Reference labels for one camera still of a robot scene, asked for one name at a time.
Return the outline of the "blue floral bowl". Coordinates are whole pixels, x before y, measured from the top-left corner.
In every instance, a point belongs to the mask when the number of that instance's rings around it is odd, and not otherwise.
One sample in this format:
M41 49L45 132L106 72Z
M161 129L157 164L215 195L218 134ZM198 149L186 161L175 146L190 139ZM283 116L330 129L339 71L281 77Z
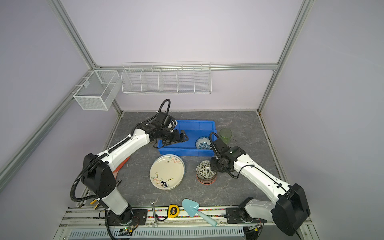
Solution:
M198 150L211 150L211 142L209 137L203 136L196 140L195 146Z

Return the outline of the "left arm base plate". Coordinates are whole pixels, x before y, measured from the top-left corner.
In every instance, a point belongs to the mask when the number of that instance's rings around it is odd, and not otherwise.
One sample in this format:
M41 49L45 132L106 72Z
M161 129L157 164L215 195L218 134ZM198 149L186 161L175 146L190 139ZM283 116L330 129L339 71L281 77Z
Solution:
M133 209L131 210L130 220L121 220L112 211L108 211L106 220L109 226L144 226L148 217L147 209Z

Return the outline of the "black white leaf bowl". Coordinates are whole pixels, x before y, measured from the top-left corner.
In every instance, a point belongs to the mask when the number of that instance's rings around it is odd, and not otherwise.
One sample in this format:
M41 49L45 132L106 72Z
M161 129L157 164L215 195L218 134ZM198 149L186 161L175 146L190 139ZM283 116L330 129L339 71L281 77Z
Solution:
M211 181L217 173L211 170L211 161L202 161L196 167L197 178L202 181Z

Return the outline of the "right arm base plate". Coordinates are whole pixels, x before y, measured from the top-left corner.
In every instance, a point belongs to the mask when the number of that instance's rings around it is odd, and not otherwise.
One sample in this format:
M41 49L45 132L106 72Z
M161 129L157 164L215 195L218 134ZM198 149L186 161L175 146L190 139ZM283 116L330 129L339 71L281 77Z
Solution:
M251 218L245 210L239 207L226 208L224 217L228 224L265 224L268 221L259 218Z

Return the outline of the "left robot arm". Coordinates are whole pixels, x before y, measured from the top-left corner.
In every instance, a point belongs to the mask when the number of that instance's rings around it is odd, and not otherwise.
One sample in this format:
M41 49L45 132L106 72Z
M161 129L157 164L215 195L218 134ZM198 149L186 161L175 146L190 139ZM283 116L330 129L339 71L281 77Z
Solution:
M184 130L178 130L178 122L167 112L158 111L149 120L135 125L131 133L109 149L84 157L83 169L76 177L70 198L73 202L97 200L116 217L121 225L132 221L131 205L117 187L113 172L134 152L149 143L162 141L163 146L188 141Z

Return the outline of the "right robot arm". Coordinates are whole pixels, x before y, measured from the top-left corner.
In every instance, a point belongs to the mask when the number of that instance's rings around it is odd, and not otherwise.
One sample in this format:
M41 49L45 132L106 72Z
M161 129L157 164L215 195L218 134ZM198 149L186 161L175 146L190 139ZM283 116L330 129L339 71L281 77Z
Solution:
M298 234L298 229L311 215L304 189L298 185L280 180L257 164L250 155L238 146L226 145L219 135L210 133L210 146L215 153L211 158L211 170L227 173L237 179L240 175L246 177L269 198L271 204L257 204L250 199L242 207L251 218L271 218L272 222L286 235Z

